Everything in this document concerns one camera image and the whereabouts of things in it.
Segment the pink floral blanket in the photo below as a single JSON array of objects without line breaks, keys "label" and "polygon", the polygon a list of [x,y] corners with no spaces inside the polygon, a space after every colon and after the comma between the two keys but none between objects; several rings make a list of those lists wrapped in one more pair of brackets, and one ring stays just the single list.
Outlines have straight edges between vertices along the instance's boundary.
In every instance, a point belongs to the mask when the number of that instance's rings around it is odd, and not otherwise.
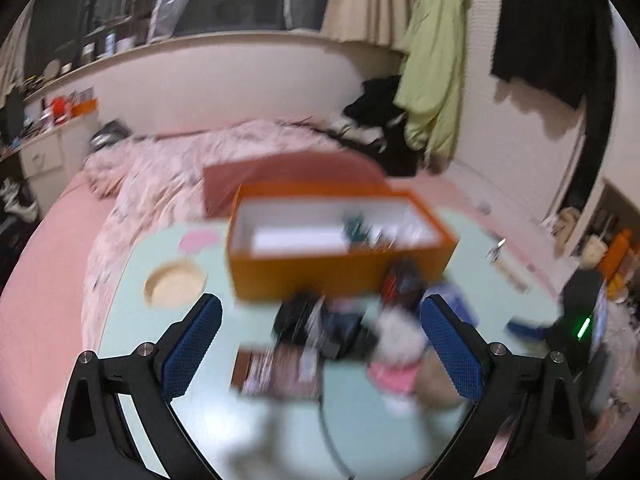
[{"label": "pink floral blanket", "polygon": [[131,249],[146,234],[204,218],[206,167],[277,154],[338,153],[337,142],[302,126],[251,120],[203,133],[131,138],[88,157],[82,175],[115,203],[92,243],[82,289],[81,340],[99,348]]}]

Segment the green hanging jacket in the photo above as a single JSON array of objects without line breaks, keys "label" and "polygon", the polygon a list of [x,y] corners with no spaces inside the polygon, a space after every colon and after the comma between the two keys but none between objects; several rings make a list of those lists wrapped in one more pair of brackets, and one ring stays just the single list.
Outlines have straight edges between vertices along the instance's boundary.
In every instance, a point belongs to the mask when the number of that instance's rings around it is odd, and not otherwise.
[{"label": "green hanging jacket", "polygon": [[450,159],[457,146],[468,0],[416,0],[394,104],[406,114],[408,148]]}]

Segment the black lace garment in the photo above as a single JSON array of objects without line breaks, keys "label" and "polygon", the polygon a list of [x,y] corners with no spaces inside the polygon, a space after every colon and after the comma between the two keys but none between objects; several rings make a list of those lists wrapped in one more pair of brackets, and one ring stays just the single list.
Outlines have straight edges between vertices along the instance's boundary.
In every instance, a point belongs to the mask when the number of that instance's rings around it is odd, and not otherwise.
[{"label": "black lace garment", "polygon": [[313,292],[283,301],[272,332],[279,344],[311,348],[333,361],[367,361],[378,345],[378,335],[366,326],[364,311],[352,300]]}]

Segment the black red pouch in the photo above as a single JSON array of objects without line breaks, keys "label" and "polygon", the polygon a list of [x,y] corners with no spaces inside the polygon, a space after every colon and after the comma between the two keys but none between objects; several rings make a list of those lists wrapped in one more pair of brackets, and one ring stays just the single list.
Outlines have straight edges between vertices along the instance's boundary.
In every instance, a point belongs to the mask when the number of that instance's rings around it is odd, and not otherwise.
[{"label": "black red pouch", "polygon": [[420,269],[412,261],[399,261],[385,275],[381,288],[383,308],[403,308],[416,313],[426,291]]}]

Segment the metal clip on table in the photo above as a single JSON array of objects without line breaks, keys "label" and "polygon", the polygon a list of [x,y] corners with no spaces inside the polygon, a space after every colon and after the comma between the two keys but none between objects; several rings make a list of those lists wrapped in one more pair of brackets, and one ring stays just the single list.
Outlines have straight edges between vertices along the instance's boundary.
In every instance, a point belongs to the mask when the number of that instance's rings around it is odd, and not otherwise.
[{"label": "metal clip on table", "polygon": [[498,240],[496,240],[496,244],[494,245],[493,248],[491,248],[491,250],[487,254],[487,259],[490,262],[496,262],[498,260],[498,258],[500,257],[501,249],[503,248],[504,244],[506,244],[506,239],[504,237],[501,237]]}]

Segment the dark red pillow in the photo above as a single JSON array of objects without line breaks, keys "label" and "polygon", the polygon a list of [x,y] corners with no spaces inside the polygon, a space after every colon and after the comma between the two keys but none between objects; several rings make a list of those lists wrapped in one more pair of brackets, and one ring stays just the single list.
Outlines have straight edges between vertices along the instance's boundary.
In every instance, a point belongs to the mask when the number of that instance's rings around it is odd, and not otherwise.
[{"label": "dark red pillow", "polygon": [[228,217],[238,188],[254,183],[348,183],[386,188],[382,167],[354,151],[303,151],[225,162],[203,169],[204,217]]}]

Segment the brown printed box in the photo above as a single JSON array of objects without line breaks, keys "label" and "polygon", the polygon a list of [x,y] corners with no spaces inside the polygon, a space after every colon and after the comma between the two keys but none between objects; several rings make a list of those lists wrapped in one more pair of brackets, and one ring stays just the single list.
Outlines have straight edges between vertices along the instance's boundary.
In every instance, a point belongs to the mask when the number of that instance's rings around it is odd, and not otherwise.
[{"label": "brown printed box", "polygon": [[316,402],[322,396],[322,361],[313,348],[290,344],[239,348],[230,387],[241,396]]}]

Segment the beige curtain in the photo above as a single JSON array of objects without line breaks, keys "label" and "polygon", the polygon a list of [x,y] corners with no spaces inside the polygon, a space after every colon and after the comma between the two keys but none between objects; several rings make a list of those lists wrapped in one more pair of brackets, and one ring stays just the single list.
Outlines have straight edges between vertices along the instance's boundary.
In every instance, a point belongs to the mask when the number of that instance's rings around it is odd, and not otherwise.
[{"label": "beige curtain", "polygon": [[414,0],[328,0],[321,33],[337,42],[360,42],[399,51]]}]

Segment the beige furry plush toy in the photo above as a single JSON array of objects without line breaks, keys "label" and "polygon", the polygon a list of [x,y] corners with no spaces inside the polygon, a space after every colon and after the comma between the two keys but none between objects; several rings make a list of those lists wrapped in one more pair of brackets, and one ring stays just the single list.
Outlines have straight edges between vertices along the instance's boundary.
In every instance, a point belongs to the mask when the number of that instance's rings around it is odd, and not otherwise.
[{"label": "beige furry plush toy", "polygon": [[373,385],[413,398],[424,410],[451,410],[463,403],[414,315],[403,308],[383,309],[374,333],[378,343],[368,368]]}]

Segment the black hanging garment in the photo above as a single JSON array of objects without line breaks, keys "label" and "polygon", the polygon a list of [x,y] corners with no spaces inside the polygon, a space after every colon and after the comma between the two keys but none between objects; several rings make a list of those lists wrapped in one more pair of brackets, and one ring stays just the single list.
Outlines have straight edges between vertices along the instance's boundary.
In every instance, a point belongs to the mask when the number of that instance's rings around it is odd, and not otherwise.
[{"label": "black hanging garment", "polygon": [[608,0],[501,0],[491,75],[610,114],[616,90]]}]

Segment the black clothes pile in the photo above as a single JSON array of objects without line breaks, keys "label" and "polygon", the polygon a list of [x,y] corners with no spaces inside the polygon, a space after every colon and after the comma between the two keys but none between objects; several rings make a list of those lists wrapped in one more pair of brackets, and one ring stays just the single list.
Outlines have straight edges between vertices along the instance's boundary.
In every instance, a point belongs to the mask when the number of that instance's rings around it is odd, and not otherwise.
[{"label": "black clothes pile", "polygon": [[394,104],[399,75],[366,80],[362,93],[330,119],[326,134],[372,158],[394,178],[414,177],[421,154],[405,139],[406,112]]}]

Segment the orange cardboard box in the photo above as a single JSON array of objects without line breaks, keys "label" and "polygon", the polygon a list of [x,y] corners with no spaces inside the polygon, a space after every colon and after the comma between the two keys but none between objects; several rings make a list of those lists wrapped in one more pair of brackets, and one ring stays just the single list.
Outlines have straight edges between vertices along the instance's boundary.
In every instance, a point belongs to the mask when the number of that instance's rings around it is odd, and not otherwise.
[{"label": "orange cardboard box", "polygon": [[399,261],[425,281],[444,274],[457,235],[410,190],[347,183],[255,183],[236,192],[227,259],[235,296],[378,292]]}]

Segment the white bedside drawer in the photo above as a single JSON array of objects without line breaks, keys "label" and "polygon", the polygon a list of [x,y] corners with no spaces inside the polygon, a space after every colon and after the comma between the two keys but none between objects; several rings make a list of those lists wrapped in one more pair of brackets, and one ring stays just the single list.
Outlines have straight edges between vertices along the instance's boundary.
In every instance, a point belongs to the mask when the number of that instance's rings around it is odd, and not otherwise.
[{"label": "white bedside drawer", "polygon": [[81,170],[93,135],[86,126],[61,126],[20,148],[23,174],[44,218]]}]

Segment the grey bag on bed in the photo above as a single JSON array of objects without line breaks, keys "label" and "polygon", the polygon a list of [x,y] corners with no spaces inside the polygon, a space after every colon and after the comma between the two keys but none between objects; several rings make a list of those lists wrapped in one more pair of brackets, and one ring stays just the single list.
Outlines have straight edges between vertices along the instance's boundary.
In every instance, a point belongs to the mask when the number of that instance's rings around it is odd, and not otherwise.
[{"label": "grey bag on bed", "polygon": [[115,119],[105,124],[89,140],[89,152],[95,153],[102,148],[108,148],[131,136],[131,130],[122,122]]}]

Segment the small orange box on shelf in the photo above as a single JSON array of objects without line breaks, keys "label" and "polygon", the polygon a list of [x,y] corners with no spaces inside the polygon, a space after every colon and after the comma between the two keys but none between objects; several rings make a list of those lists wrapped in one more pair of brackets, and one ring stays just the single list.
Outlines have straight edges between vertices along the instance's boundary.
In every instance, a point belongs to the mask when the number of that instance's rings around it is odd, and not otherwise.
[{"label": "small orange box on shelf", "polygon": [[87,101],[77,102],[70,108],[70,116],[73,118],[91,114],[98,109],[98,100],[92,99]]}]

